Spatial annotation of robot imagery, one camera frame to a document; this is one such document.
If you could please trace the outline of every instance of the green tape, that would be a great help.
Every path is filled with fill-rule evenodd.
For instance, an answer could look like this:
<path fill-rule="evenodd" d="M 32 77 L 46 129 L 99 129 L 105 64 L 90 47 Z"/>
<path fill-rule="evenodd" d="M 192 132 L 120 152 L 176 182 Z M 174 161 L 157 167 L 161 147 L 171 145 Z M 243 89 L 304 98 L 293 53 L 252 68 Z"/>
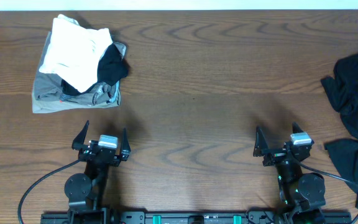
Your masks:
<path fill-rule="evenodd" d="M 160 215 L 153 216 L 153 224 L 161 224 L 161 216 Z"/>
<path fill-rule="evenodd" d="M 240 215 L 234 215 L 233 216 L 233 224 L 241 224 L 241 216 Z"/>

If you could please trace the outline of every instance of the wire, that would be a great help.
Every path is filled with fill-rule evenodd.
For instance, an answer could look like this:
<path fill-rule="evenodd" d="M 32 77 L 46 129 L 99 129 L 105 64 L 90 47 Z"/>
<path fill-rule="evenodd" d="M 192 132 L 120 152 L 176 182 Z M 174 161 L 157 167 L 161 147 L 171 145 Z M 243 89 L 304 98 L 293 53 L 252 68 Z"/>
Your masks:
<path fill-rule="evenodd" d="M 295 158 L 295 156 L 293 155 L 293 153 L 288 153 L 290 155 L 290 157 L 292 158 L 292 160 L 295 161 L 295 163 L 297 163 L 299 166 L 305 168 L 305 169 L 308 169 L 312 172 L 315 172 L 315 173 L 318 173 L 318 174 L 322 174 L 322 175 L 326 175 L 328 177 L 332 177 L 332 178 L 335 178 L 335 179 L 338 179 L 338 180 L 343 180 L 344 182 L 348 183 L 348 184 L 351 184 L 353 186 L 356 186 L 358 188 L 358 184 L 353 182 L 353 181 L 350 181 L 350 180 L 346 180 L 346 179 L 343 179 L 342 177 L 340 176 L 337 176 L 337 175 L 334 175 L 334 174 L 330 174 L 328 172 L 324 172 L 324 171 L 321 171 L 321 170 L 318 170 L 318 169 L 314 169 L 314 168 L 311 168 L 311 167 L 308 167 L 304 164 L 302 164 L 301 162 L 298 161 L 298 159 Z M 350 222 L 350 224 L 354 224 L 356 221 L 358 220 L 358 214 L 354 217 L 354 219 Z"/>
<path fill-rule="evenodd" d="M 57 169 L 57 170 L 54 170 L 54 171 L 50 172 L 49 174 L 47 174 L 47 175 L 41 177 L 39 180 L 37 180 L 34 184 L 32 184 L 32 185 L 25 191 L 25 193 L 24 193 L 22 199 L 21 199 L 20 202 L 19 202 L 19 206 L 17 207 L 17 217 L 18 217 L 18 219 L 19 219 L 19 223 L 20 223 L 20 224 L 24 224 L 23 218 L 22 218 L 22 206 L 23 206 L 24 199 L 25 199 L 26 196 L 30 193 L 30 191 L 31 191 L 37 184 L 39 184 L 41 181 L 45 180 L 47 177 L 50 177 L 51 175 L 54 175 L 54 174 L 56 174 L 57 172 L 62 171 L 63 169 L 67 169 L 67 168 L 69 168 L 69 167 L 71 167 L 71 166 L 73 166 L 73 165 L 75 165 L 75 164 L 77 164 L 77 163 L 79 163 L 79 162 L 80 162 L 80 160 L 76 160 L 76 161 L 72 162 L 71 164 L 67 164 L 67 165 L 65 165 L 65 166 L 63 166 L 63 167 L 61 167 L 61 168 L 59 168 L 59 169 Z"/>

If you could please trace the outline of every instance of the white wall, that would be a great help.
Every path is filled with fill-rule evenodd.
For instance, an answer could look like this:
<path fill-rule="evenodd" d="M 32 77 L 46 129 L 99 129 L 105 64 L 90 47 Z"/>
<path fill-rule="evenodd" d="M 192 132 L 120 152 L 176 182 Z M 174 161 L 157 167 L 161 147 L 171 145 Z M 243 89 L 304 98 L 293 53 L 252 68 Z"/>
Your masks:
<path fill-rule="evenodd" d="M 358 9 L 358 0 L 0 0 L 0 11 L 214 9 Z"/>

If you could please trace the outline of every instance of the wooden tabletop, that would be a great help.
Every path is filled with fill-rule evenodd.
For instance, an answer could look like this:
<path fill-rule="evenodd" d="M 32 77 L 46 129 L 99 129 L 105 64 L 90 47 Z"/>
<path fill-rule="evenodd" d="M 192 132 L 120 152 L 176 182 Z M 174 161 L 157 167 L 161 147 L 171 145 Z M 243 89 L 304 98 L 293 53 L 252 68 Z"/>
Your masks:
<path fill-rule="evenodd" d="M 122 105 L 33 114 L 31 90 L 52 20 L 107 27 L 127 44 L 130 75 Z M 110 170 L 105 203 L 148 211 L 275 207 L 277 173 L 252 157 L 255 127 L 283 143 L 291 122 L 315 140 L 305 164 L 337 174 L 324 142 L 349 137 L 320 79 L 358 52 L 358 11 L 0 12 L 0 223 L 18 223 L 17 204 L 39 177 L 74 161 L 71 142 L 127 127 L 132 154 Z M 25 223 L 66 211 L 63 192 L 85 164 L 31 191 Z M 348 209 L 356 195 L 325 178 L 325 209 Z"/>

